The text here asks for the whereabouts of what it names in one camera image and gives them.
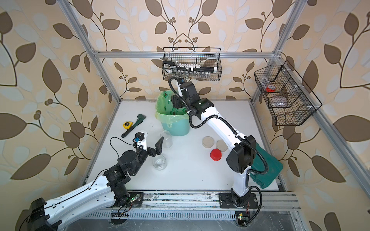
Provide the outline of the clear peanut jar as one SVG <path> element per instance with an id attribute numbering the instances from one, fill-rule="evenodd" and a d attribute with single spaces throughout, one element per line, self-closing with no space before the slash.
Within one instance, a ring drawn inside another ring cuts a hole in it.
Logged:
<path id="1" fill-rule="evenodd" d="M 163 137 L 163 147 L 164 148 L 171 148 L 173 145 L 172 141 L 172 135 L 169 131 L 163 131 L 161 133 L 161 136 Z"/>

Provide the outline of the red jar lid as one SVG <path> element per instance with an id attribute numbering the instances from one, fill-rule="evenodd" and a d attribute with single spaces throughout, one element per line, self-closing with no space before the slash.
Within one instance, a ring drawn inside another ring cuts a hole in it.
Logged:
<path id="1" fill-rule="evenodd" d="M 213 149 L 210 153 L 210 157 L 213 161 L 219 161 L 222 158 L 222 152 L 219 149 Z"/>

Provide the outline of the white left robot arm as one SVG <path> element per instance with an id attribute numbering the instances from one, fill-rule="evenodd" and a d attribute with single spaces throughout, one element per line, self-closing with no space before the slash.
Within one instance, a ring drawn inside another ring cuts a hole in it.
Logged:
<path id="1" fill-rule="evenodd" d="M 133 139 L 133 150 L 124 152 L 117 164 L 104 169 L 84 186 L 48 201 L 39 198 L 31 203 L 18 227 L 20 231 L 57 231 L 97 210 L 110 207 L 132 207 L 143 196 L 130 195 L 126 184 L 135 176 L 148 157 L 161 155 L 164 138 L 151 148 L 142 132 Z"/>

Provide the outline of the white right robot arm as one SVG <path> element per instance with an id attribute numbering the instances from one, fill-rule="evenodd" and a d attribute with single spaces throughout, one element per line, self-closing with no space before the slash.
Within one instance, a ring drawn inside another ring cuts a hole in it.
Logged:
<path id="1" fill-rule="evenodd" d="M 200 97 L 192 82 L 170 77 L 168 84 L 175 95 L 173 106 L 186 108 L 191 128 L 199 129 L 207 124 L 227 145 L 230 153 L 226 162 L 235 173 L 231 203 L 237 208 L 245 207 L 251 196 L 251 189 L 258 189 L 249 185 L 250 175 L 265 175 L 269 171 L 266 159 L 256 149 L 255 138 L 251 135 L 247 137 L 236 130 L 209 99 Z"/>

